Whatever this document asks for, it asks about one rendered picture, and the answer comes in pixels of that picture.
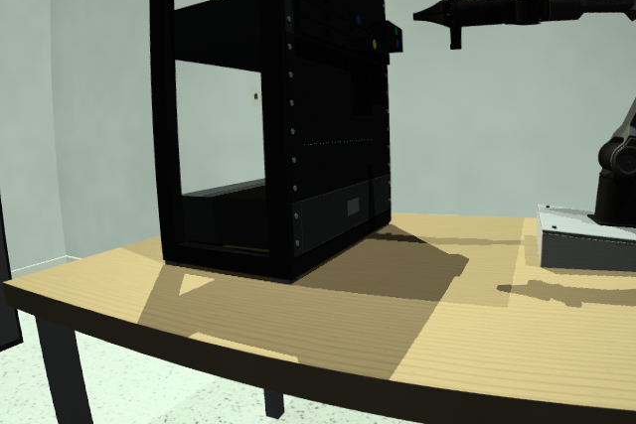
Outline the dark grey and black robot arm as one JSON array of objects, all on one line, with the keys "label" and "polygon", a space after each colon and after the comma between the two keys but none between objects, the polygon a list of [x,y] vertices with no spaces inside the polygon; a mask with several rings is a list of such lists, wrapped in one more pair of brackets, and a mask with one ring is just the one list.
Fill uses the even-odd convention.
[{"label": "dark grey and black robot arm", "polygon": [[[482,26],[578,20],[583,13],[624,13],[634,21],[636,0],[479,0]],[[622,125],[600,148],[598,162],[595,212],[587,216],[599,225],[636,228],[636,97]]]}]

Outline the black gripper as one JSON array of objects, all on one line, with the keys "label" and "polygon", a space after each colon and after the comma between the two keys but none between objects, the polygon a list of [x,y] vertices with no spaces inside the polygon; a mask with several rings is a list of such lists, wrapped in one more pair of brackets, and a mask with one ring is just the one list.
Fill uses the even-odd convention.
[{"label": "black gripper", "polygon": [[413,13],[413,20],[450,28],[450,50],[461,50],[461,27],[482,26],[479,0],[441,0],[425,10]]}]

